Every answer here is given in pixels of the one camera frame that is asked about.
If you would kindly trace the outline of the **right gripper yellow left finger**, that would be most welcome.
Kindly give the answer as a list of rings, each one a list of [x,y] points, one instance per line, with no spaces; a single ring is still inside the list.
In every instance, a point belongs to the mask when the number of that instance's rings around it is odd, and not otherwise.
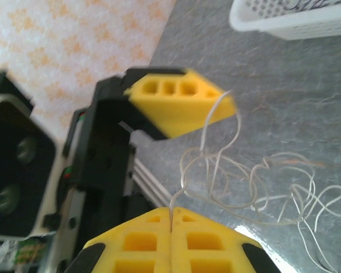
[[[168,208],[157,208],[86,242],[66,272],[171,272]]]

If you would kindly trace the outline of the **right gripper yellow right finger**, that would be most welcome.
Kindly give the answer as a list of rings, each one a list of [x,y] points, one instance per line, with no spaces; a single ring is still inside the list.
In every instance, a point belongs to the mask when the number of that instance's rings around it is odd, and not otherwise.
[[[176,207],[171,231],[172,272],[280,272],[258,241]]]

